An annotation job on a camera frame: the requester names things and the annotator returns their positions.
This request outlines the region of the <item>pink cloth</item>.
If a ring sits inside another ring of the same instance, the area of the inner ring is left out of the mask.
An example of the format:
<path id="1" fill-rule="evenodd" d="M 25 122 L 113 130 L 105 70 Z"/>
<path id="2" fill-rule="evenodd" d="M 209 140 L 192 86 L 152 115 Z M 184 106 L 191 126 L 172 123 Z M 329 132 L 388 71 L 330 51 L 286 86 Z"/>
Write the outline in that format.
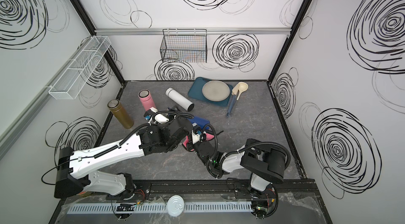
<path id="1" fill-rule="evenodd" d="M 214 139 L 214 135 L 213 135 L 213 134 L 210 134 L 210 132 L 205 131 L 204 134 L 205 134 L 205 139 L 206 139 L 206 141 L 211 141 L 211 140 Z M 188 149 L 188 147 L 187 147 L 188 143 L 189 143 L 189 138 L 186 137 L 185 140 L 184 140 L 184 142 L 182 143 L 182 146 L 184 147 L 184 149 L 185 149 L 186 151 L 191 151 L 191 152 L 193 152 L 194 149 L 190 149 L 190 150 Z"/>

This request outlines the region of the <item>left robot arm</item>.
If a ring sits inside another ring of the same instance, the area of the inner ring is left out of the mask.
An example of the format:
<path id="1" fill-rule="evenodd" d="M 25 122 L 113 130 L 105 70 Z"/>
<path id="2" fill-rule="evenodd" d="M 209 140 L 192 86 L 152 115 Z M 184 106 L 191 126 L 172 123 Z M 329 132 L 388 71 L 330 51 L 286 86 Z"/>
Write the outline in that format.
<path id="1" fill-rule="evenodd" d="M 135 186 L 130 174 L 110 174 L 101 169 L 132 158 L 174 150 L 184 138 L 190 138 L 193 124 L 177 117 L 167 124 L 142 124 L 120 141 L 93 149 L 61 149 L 54 197 L 68 198 L 81 192 L 101 192 L 131 197 Z"/>

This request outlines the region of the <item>blue thermos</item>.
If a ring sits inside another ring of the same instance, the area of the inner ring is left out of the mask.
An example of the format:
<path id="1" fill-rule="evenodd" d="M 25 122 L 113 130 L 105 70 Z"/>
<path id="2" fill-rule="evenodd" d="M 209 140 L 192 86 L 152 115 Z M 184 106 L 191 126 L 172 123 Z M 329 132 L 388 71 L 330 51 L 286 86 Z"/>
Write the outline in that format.
<path id="1" fill-rule="evenodd" d="M 194 116 L 192 119 L 188 119 L 192 124 L 196 123 L 199 127 L 203 128 L 205 125 L 210 124 L 210 121 L 201 117 Z"/>

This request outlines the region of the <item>white thermos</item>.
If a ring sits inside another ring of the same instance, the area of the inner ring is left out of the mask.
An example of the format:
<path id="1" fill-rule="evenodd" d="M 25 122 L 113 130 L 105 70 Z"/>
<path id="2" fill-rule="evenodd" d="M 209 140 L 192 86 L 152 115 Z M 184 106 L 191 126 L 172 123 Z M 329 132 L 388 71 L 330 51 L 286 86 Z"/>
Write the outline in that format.
<path id="1" fill-rule="evenodd" d="M 186 111 L 190 112 L 194 109 L 195 104 L 190 101 L 189 99 L 185 98 L 183 95 L 178 93 L 176 90 L 173 88 L 168 88 L 165 92 L 165 94 L 173 100 L 175 103 L 180 105 L 183 109 Z"/>

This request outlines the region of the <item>pink thermos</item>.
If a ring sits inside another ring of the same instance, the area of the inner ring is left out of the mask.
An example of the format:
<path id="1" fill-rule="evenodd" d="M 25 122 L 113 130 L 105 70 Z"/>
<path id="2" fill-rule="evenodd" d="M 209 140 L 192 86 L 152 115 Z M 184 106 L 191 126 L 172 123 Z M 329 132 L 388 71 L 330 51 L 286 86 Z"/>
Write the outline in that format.
<path id="1" fill-rule="evenodd" d="M 139 100 L 140 100 L 143 108 L 146 111 L 150 110 L 151 108 L 156 108 L 157 107 L 155 105 L 155 102 L 154 102 L 149 90 L 141 90 L 138 93 L 138 97 L 139 97 Z"/>

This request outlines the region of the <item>gold thermos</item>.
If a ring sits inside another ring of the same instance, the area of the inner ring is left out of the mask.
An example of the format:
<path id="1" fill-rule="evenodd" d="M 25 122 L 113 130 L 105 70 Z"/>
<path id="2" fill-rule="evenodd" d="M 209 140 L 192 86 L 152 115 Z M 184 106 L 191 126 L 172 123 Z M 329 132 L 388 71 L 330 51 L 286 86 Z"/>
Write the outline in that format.
<path id="1" fill-rule="evenodd" d="M 132 128 L 132 126 L 134 125 L 134 121 L 127 113 L 120 100 L 110 100 L 107 104 L 107 107 L 125 129 Z"/>

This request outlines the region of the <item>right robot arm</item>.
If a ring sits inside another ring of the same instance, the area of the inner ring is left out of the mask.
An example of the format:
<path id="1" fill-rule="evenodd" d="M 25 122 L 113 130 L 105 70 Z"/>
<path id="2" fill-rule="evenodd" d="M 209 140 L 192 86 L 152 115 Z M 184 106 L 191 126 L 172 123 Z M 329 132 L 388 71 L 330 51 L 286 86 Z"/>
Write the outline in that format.
<path id="1" fill-rule="evenodd" d="M 291 162 L 288 149 L 276 142 L 247 139 L 238 150 L 218 152 L 212 160 L 209 158 L 214 153 L 214 146 L 209 141 L 192 143 L 186 139 L 182 145 L 187 151 L 196 152 L 209 174 L 216 179 L 239 169 L 250 171 L 250 187 L 261 192 L 269 184 L 282 184 L 284 172 Z"/>

